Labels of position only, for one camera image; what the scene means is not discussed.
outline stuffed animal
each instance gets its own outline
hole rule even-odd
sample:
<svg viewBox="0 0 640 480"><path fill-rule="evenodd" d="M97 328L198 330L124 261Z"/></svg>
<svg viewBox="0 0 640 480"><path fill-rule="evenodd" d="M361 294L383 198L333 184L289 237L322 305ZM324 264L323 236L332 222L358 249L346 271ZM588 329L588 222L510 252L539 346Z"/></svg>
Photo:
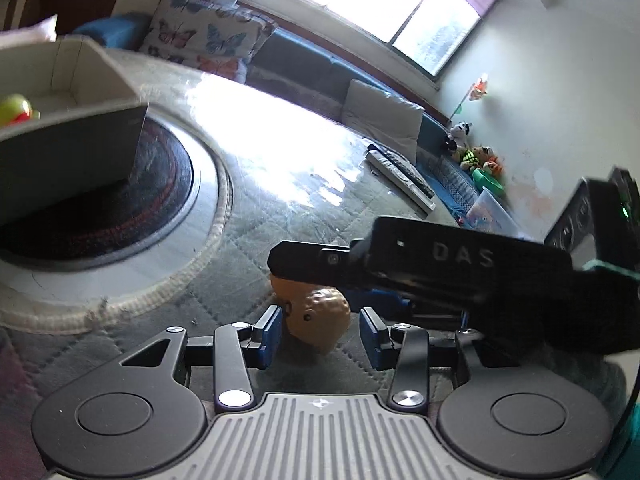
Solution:
<svg viewBox="0 0 640 480"><path fill-rule="evenodd" d="M447 137L449 137L448 145L450 146L449 149L451 151L455 151L457 149L452 146L451 141L455 142L456 146L468 148L468 145L466 144L466 136L468 136L471 126L473 126L471 123L463 122L451 127L447 134Z"/></svg>
<svg viewBox="0 0 640 480"><path fill-rule="evenodd" d="M489 157L489 160L482 165L482 169L494 178L502 174L502 165L498 162L498 157L495 155Z"/></svg>
<svg viewBox="0 0 640 480"><path fill-rule="evenodd" d="M460 158L460 168L470 173L475 168L482 168L489 159L494 156L494 150L487 146L476 146L466 152Z"/></svg>

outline cardboard box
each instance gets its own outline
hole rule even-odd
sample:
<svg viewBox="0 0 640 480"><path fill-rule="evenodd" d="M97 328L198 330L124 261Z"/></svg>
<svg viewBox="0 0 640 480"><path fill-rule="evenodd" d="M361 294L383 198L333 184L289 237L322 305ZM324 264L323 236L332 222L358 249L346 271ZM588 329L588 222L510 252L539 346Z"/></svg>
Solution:
<svg viewBox="0 0 640 480"><path fill-rule="evenodd" d="M146 103L97 43L0 50L0 98L16 93L41 117L0 128L0 225L129 177Z"/></svg>

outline white cushion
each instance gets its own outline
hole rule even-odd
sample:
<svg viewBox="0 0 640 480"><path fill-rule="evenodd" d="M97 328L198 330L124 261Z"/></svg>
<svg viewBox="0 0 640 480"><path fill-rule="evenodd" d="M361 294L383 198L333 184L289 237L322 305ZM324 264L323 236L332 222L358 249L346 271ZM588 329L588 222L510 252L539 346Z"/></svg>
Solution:
<svg viewBox="0 0 640 480"><path fill-rule="evenodd" d="M384 142L415 164L424 108L352 79L342 108L342 124Z"/></svg>
<svg viewBox="0 0 640 480"><path fill-rule="evenodd" d="M18 28L0 32L0 48L12 48L31 43L46 43L56 41L56 22L58 15L33 25L33 27Z"/></svg>

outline butterfly pillow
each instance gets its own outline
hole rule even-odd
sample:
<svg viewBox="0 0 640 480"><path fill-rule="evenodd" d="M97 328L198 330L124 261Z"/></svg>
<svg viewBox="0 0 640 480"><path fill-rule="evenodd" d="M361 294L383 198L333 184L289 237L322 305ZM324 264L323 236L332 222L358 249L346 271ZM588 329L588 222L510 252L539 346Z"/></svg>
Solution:
<svg viewBox="0 0 640 480"><path fill-rule="evenodd" d="M171 56L196 68L202 64L198 57L237 58L248 63L276 27L273 20L236 5L160 0L140 52L152 56L160 52L159 57Z"/></svg>
<svg viewBox="0 0 640 480"><path fill-rule="evenodd" d="M195 61L190 59L185 64L237 83L244 84L246 81L246 65L237 57L198 56Z"/></svg>

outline blue gripper pad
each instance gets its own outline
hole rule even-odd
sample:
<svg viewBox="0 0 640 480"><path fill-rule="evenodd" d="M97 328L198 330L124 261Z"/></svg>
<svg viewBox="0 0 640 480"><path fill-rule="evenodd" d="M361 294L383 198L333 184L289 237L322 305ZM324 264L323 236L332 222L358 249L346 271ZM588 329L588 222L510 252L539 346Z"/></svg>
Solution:
<svg viewBox="0 0 640 480"><path fill-rule="evenodd" d="M397 319L409 311L409 300L402 298L397 292L377 288L371 290L348 289L340 292L349 302L349 308L352 312L359 312L364 306L370 306L379 316Z"/></svg>
<svg viewBox="0 0 640 480"><path fill-rule="evenodd" d="M254 326L254 331L256 327L258 327L258 330L262 330L260 348L257 349L256 368L265 370L271 366L273 356L280 345L282 309L279 306L271 305Z"/></svg>
<svg viewBox="0 0 640 480"><path fill-rule="evenodd" d="M394 348L388 328L372 308L360 311L359 323L360 340L371 366L378 371L396 366L399 349Z"/></svg>

